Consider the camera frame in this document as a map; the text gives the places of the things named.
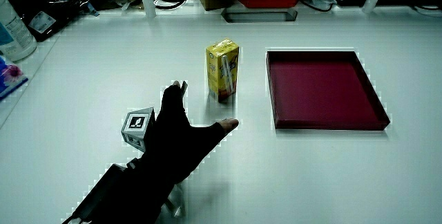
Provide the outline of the person's left hand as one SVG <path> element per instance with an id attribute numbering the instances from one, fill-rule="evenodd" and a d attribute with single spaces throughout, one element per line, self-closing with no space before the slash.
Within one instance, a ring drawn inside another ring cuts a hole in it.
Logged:
<path id="1" fill-rule="evenodd" d="M 164 90 L 146 151 L 136 161 L 135 168 L 125 172 L 128 183 L 182 182 L 239 125 L 237 119 L 227 118 L 207 127 L 191 126 L 183 106 L 183 89 L 175 81 Z"/>

